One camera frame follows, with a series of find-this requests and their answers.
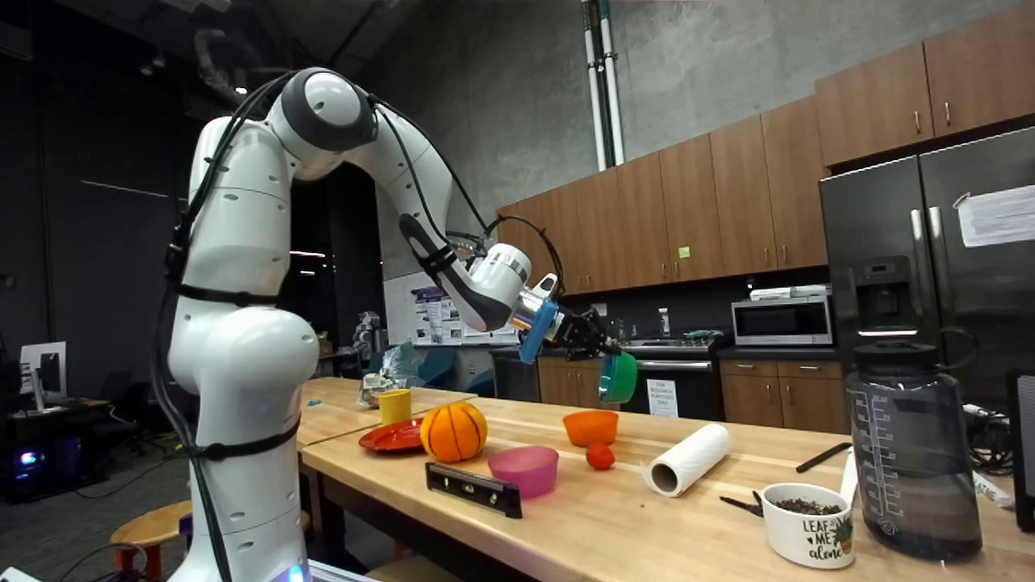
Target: pink container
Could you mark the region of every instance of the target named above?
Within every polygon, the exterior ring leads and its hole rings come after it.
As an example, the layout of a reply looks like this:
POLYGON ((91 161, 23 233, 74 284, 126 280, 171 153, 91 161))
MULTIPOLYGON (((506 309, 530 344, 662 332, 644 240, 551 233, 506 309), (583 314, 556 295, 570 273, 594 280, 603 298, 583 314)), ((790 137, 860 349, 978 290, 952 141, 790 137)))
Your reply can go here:
POLYGON ((491 478, 513 485, 521 499, 541 499, 556 485, 556 450, 517 447, 489 458, 491 478))

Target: drawer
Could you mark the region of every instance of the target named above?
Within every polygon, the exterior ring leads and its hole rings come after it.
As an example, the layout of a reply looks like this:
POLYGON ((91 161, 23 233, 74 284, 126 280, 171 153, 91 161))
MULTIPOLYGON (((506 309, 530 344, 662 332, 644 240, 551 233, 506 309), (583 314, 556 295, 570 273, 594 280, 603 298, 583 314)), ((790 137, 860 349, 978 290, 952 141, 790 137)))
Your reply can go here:
POLYGON ((842 363, 781 363, 782 380, 825 380, 838 382, 842 380, 842 363))
POLYGON ((781 374, 781 363, 720 363, 723 380, 781 374))

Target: oven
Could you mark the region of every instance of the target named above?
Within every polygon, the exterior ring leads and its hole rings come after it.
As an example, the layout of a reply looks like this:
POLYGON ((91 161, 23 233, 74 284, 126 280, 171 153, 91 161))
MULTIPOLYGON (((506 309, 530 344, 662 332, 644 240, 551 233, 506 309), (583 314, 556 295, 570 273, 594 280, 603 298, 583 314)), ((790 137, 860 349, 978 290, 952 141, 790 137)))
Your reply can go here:
POLYGON ((637 356, 639 374, 621 410, 723 420, 710 340, 637 340, 623 349, 637 356))

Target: bowl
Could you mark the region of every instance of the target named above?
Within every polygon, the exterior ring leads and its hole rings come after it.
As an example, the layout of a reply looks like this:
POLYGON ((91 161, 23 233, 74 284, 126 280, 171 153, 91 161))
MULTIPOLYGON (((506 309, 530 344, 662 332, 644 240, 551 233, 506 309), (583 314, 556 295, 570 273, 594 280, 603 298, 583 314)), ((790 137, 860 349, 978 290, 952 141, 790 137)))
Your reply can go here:
POLYGON ((843 570, 850 552, 850 506, 817 485, 777 481, 761 493, 772 552, 810 570, 843 570))
POLYGON ((551 447, 517 447, 489 456, 496 481, 513 485, 521 499, 541 499, 556 485, 556 450, 551 447))
POLYGON ((618 410, 577 410, 564 418, 574 447, 611 447, 618 432, 618 410))

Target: paper towel roll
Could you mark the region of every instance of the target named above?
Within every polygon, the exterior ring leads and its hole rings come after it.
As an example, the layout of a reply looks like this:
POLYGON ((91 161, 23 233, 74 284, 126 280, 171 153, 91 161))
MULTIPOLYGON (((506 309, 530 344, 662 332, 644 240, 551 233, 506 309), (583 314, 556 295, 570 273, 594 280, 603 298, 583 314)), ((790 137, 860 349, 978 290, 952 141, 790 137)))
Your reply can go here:
POLYGON ((704 423, 648 465, 648 485, 666 499, 675 499, 690 485, 696 485, 715 461, 720 461, 732 447, 732 429, 723 429, 720 423, 704 423))

